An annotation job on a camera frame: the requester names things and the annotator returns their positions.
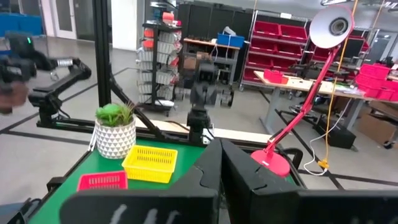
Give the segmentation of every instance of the lamp base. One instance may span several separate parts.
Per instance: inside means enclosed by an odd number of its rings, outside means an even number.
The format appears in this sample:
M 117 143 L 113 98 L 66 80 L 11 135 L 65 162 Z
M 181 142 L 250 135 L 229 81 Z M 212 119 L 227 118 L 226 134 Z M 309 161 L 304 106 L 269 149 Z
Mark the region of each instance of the lamp base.
M 287 177 L 290 172 L 289 163 L 281 155 L 274 152 L 272 153 L 273 155 L 271 157 L 268 156 L 263 150 L 258 150 L 252 153 L 251 157 L 279 177 Z

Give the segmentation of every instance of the white geometric planter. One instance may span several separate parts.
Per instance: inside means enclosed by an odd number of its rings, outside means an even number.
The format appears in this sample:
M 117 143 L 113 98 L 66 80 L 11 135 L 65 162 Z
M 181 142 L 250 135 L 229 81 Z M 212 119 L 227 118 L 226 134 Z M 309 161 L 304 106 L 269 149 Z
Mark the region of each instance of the white geometric planter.
M 101 156 L 107 159 L 123 159 L 136 144 L 136 117 L 123 127 L 106 127 L 95 120 L 96 145 Z

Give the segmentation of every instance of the green table surface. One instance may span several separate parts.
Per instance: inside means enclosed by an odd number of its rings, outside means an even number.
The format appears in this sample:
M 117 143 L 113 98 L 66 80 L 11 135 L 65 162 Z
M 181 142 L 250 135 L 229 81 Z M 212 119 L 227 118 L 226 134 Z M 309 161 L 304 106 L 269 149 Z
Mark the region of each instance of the green table surface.
M 137 140 L 138 145 L 162 147 L 166 149 L 175 149 L 178 151 L 177 164 L 172 175 L 170 183 L 158 184 L 154 182 L 145 182 L 140 180 L 129 180 L 129 189 L 168 189 L 178 180 L 193 163 L 200 157 L 204 148 L 185 146 L 181 144 L 167 144 L 157 141 Z M 122 159 L 112 160 L 103 158 L 97 150 L 94 150 L 66 179 L 66 181 L 51 195 L 42 205 L 39 211 L 29 220 L 30 224 L 58 224 L 59 210 L 61 204 L 77 190 L 78 181 L 81 175 L 97 172 L 108 172 L 123 170 Z M 291 177 L 287 181 L 294 184 Z

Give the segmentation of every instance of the desk lamp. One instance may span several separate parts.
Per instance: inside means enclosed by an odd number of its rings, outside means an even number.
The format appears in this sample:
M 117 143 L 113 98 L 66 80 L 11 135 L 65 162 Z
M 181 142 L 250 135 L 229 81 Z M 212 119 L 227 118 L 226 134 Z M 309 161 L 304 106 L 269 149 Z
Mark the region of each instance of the desk lamp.
M 282 156 L 274 152 L 276 145 L 312 109 L 314 98 L 321 87 L 322 80 L 338 53 L 340 44 L 348 37 L 353 27 L 354 18 L 351 15 L 351 11 L 343 6 L 328 6 L 313 18 L 310 26 L 310 39 L 317 47 L 330 49 L 329 57 L 319 73 L 317 80 L 312 83 L 307 98 L 297 116 L 286 128 L 276 132 L 268 140 L 266 148 L 251 154 L 251 157 L 255 161 L 264 165 L 275 174 L 285 177 L 290 171 L 289 163 Z

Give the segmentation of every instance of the white pillar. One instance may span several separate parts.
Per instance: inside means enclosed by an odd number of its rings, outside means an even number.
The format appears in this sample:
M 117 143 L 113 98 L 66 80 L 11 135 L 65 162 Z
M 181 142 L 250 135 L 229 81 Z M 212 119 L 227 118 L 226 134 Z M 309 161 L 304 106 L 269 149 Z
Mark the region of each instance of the white pillar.
M 112 46 L 137 50 L 137 1 L 112 0 Z

